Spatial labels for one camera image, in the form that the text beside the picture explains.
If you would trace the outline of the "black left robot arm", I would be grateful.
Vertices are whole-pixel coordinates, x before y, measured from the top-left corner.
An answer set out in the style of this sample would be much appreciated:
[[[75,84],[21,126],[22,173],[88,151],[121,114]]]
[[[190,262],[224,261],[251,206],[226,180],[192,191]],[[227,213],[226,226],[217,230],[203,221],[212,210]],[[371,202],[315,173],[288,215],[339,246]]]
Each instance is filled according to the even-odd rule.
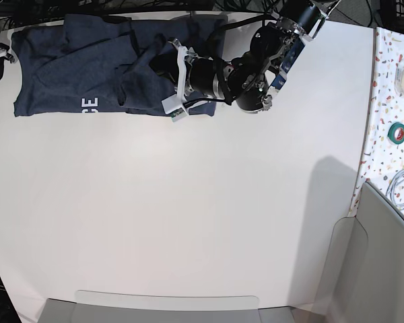
[[[225,24],[205,41],[207,54],[199,55],[176,38],[174,51],[158,55],[149,65],[174,84],[175,93],[162,100],[164,112],[174,120],[211,102],[238,107],[251,114],[269,110],[287,80],[296,59],[338,6],[338,1],[286,1],[279,11],[271,5],[264,14]],[[226,61],[217,54],[216,40],[228,30],[260,22],[249,50]]]

